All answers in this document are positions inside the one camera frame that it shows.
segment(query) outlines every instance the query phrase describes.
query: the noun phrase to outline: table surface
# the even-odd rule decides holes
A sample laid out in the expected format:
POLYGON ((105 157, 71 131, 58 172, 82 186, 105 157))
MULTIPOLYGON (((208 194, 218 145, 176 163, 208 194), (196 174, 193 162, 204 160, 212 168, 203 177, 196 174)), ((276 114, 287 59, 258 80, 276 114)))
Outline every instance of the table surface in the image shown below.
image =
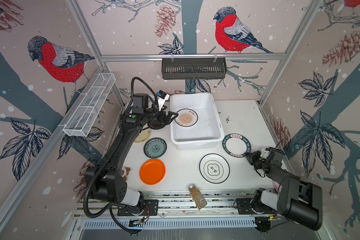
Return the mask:
MULTIPOLYGON (((251 152, 261 150, 262 147, 275 147, 271 133, 254 100, 215 101, 215 103, 225 135, 232 133, 243 135, 251 143, 251 152)), ((179 151, 171 141, 169 126, 151 130, 149 138, 153 137, 160 137, 167 143, 167 151, 159 157, 165 165, 165 176, 155 185, 146 185, 140 180, 140 167, 149 159, 143 151, 146 141, 133 143, 124 161, 124 166, 131 168, 127 176, 127 185, 131 189, 143 191, 145 194, 187 194, 188 186, 195 184, 202 193, 207 194, 252 192, 260 187, 273 188, 271 179, 260 177, 245 157, 237 158, 227 154, 222 143, 209 149, 179 151), (210 183, 200 174, 200 160, 210 153, 221 155, 230 166, 230 174, 222 183, 210 183)))

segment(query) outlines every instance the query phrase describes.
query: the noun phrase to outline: white plastic tub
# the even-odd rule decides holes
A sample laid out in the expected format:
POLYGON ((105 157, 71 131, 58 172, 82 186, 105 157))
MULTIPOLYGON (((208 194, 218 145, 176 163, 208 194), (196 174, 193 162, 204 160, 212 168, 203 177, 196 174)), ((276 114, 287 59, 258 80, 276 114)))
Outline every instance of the white plastic tub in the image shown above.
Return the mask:
POLYGON ((224 138, 215 101, 210 93, 176 94, 170 97, 170 110, 188 108, 197 113, 197 122, 190 127, 171 123, 171 140, 178 150, 215 147, 224 138))

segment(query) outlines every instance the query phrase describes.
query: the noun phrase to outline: black cable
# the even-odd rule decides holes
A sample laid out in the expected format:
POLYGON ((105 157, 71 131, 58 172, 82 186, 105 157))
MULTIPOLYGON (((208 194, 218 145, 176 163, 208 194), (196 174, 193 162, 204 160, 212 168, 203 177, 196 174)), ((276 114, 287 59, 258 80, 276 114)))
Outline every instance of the black cable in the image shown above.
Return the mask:
POLYGON ((286 222, 282 222, 282 223, 279 223, 279 224, 277 224, 277 225, 274 225, 274 226, 271 227, 269 230, 271 230, 272 228, 277 227, 277 226, 279 226, 279 225, 281 225, 281 224, 287 223, 287 222, 290 222, 290 221, 286 221, 286 222))

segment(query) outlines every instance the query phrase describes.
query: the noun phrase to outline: wire basket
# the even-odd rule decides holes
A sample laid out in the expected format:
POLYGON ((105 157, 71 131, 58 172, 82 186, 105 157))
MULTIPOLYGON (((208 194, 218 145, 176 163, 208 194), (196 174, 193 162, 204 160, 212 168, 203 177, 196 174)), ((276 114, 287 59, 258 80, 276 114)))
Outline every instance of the wire basket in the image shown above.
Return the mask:
POLYGON ((114 83, 113 73, 100 73, 97 76, 63 129, 68 136, 88 135, 114 83))
POLYGON ((227 72, 225 58, 163 58, 163 79, 223 79, 227 72))

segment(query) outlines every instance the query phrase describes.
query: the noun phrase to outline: bird illustration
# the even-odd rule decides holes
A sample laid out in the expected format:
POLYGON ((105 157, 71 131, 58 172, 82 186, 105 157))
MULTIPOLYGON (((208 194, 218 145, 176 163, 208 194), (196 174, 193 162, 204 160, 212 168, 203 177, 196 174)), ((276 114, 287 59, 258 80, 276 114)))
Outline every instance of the bird illustration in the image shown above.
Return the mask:
POLYGON ((33 61, 37 59, 56 80, 75 84, 71 96, 74 93, 80 93, 76 90, 76 81, 81 75, 85 76, 86 64, 95 59, 88 54, 74 51, 72 48, 61 47, 48 42, 41 36, 35 36, 29 41, 28 51, 31 59, 33 61))
POLYGON ((253 36, 249 27, 245 26, 236 16, 233 7, 219 9, 213 18, 216 20, 216 41, 227 51, 257 48, 266 53, 272 53, 253 36))
MULTIPOLYGON (((327 5, 330 5, 337 1, 339 1, 339 0, 332 0, 332 1, 328 2, 327 5)), ((344 6, 342 7, 342 9, 340 10, 340 12, 337 15, 340 15, 340 13, 344 9, 344 7, 352 8, 352 12, 353 12, 352 15, 358 14, 357 12, 355 12, 354 8, 357 7, 358 5, 360 5, 360 0, 343 0, 343 1, 344 1, 344 6)))

